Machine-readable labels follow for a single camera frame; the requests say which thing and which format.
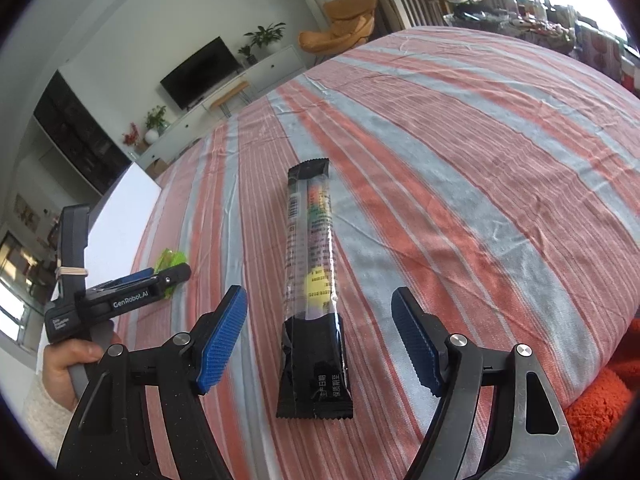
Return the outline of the person's left forearm sleeve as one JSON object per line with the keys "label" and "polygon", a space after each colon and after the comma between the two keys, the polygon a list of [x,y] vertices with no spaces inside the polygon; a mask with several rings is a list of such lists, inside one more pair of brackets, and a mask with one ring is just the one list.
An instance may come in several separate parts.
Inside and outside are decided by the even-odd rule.
{"label": "person's left forearm sleeve", "polygon": [[37,375],[24,403],[24,425],[39,451],[56,465],[77,396],[69,377]]}

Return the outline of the person's left hand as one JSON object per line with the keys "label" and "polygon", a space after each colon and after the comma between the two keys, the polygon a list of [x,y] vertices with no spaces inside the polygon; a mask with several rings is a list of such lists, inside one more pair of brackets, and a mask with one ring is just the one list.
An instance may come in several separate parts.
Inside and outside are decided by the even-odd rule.
{"label": "person's left hand", "polygon": [[105,350],[93,341],[69,339],[48,344],[43,350],[41,380],[50,398],[72,412],[78,403],[70,367],[99,362]]}

